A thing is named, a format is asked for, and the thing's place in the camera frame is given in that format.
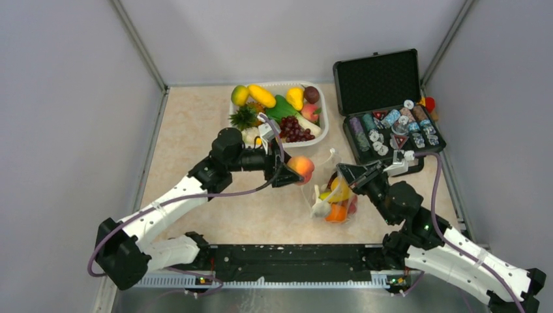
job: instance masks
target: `bag of fruit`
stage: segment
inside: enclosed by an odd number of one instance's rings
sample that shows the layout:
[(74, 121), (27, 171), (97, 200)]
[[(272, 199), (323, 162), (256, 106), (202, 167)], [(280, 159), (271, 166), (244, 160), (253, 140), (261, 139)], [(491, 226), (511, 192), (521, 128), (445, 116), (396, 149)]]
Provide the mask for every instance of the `bag of fruit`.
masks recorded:
[(330, 154), (325, 162), (315, 166), (311, 180), (301, 187), (301, 192), (310, 207), (312, 218), (344, 223), (357, 212), (357, 195), (336, 170), (342, 158), (335, 149), (330, 149)]

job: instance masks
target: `marble tabletop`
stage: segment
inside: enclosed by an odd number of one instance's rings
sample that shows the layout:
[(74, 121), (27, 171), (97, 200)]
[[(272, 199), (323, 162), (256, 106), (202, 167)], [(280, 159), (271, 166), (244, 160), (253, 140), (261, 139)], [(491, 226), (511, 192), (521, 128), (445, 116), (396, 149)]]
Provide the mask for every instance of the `marble tabletop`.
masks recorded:
[[(354, 163), (342, 131), (336, 91), (331, 83), (319, 85), (326, 99), (328, 135), (310, 147), (287, 152), (310, 157), (315, 165), (335, 148), (343, 162)], [(230, 94), (234, 86), (172, 87), (146, 182), (142, 207), (172, 186), (201, 159), (221, 128), (228, 126)], [(428, 157), (423, 171), (390, 178), (390, 183), (405, 180), (424, 197), (430, 208), (430, 195), (436, 160)], [(255, 188), (265, 181), (260, 172), (233, 173), (233, 183), (225, 192)], [(455, 210), (443, 176), (436, 198), (436, 212), (457, 227)], [(204, 234), (211, 244), (353, 244), (381, 243), (382, 237), (399, 226), (388, 226), (366, 197), (360, 197), (358, 211), (345, 224), (330, 224), (310, 218), (309, 208), (298, 186), (266, 188), (246, 196), (213, 199), (177, 220), (158, 236), (158, 240), (177, 237), (187, 231)]]

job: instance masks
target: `bunch of grapes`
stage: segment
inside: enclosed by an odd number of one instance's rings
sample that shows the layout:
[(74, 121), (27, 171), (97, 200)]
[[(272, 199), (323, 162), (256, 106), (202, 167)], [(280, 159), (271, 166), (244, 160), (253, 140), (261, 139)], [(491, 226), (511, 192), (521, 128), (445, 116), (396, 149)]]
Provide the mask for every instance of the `bunch of grapes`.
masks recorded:
[(283, 117), (279, 126), (280, 137), (286, 138), (286, 142), (306, 142), (315, 139), (311, 129), (301, 128), (294, 116)]

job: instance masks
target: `gray wall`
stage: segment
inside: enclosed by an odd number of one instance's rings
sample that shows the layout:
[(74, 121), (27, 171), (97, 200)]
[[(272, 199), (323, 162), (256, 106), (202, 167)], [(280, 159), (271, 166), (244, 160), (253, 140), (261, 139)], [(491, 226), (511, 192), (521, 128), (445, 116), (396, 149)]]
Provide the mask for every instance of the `gray wall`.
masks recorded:
[(553, 2), (479, 1), (428, 86), (476, 238), (550, 275)]
[(107, 1), (0, 16), (0, 312), (89, 312), (97, 226), (130, 212), (160, 92)]
[(336, 61), (417, 48), (421, 71), (463, 0), (123, 0), (168, 84), (331, 81)]

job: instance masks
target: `white basket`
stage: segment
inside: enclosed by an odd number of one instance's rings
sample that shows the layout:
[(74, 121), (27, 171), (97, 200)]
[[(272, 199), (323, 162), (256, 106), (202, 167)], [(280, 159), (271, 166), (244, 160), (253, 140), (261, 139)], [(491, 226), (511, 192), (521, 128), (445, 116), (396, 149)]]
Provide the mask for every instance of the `white basket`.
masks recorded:
[[(319, 91), (320, 99), (316, 104), (321, 108), (321, 113), (319, 114), (319, 124), (321, 129), (323, 130), (323, 132), (321, 133), (321, 136), (318, 136), (317, 138), (313, 140), (309, 140), (307, 142), (286, 142), (284, 143), (285, 148), (307, 147), (309, 145), (314, 145), (320, 142), (321, 140), (323, 140), (323, 138), (327, 135), (328, 133), (327, 106), (325, 102), (325, 95), (323, 95), (323, 91), (319, 88), (319, 86), (313, 83), (304, 82), (301, 80), (289, 81), (289, 82), (256, 83), (256, 85), (259, 85), (267, 89), (273, 94), (273, 96), (282, 95), (283, 97), (286, 96), (286, 91), (288, 91), (288, 89), (292, 87), (313, 86), (317, 89), (317, 91)], [(230, 102), (229, 115), (236, 112), (237, 109), (238, 107), (232, 104), (232, 102)]]

